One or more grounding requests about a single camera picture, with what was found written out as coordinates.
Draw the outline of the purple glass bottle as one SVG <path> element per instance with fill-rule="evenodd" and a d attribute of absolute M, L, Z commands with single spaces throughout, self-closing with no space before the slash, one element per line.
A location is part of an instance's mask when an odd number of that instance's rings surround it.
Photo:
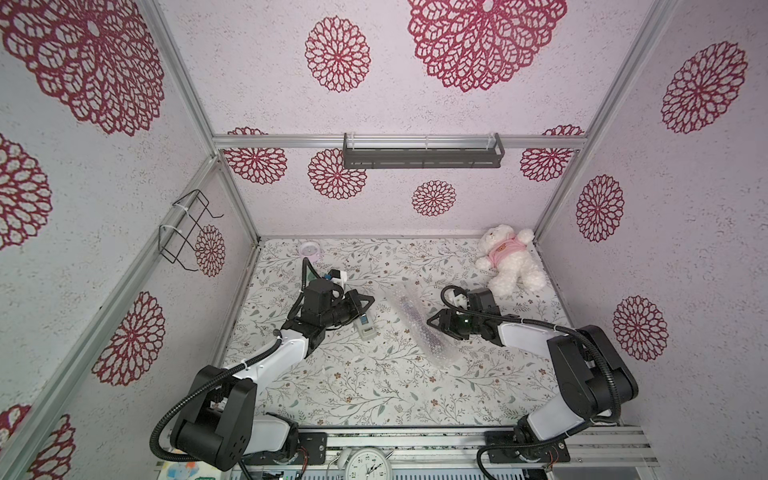
<path fill-rule="evenodd" d="M 401 320 L 427 359 L 434 364 L 446 364 L 449 360 L 447 346 L 426 324 L 420 305 L 406 294 L 398 295 L 397 304 Z"/>

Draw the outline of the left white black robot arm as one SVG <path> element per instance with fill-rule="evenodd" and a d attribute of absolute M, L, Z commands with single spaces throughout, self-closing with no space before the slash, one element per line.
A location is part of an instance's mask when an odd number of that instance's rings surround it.
<path fill-rule="evenodd" d="M 153 455 L 169 462 L 201 461 L 221 471 L 264 452 L 293 459 L 298 424 L 278 414 L 256 414 L 259 391 L 311 355 L 327 330 L 362 318 L 374 303 L 374 297 L 328 279 L 310 281 L 272 343 L 229 368 L 207 365 L 198 371 L 189 393 L 150 434 Z"/>

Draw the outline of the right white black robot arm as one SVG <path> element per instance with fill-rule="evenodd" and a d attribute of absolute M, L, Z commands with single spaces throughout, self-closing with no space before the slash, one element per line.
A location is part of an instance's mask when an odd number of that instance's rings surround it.
<path fill-rule="evenodd" d="M 517 315 L 503 315 L 487 288 L 472 291 L 449 285 L 440 293 L 444 308 L 426 324 L 459 341 L 477 335 L 507 349 L 548 359 L 558 392 L 524 416 L 513 438 L 524 448 L 558 443 L 593 425 L 614 424 L 639 387 L 606 333 L 595 325 L 573 329 Z"/>

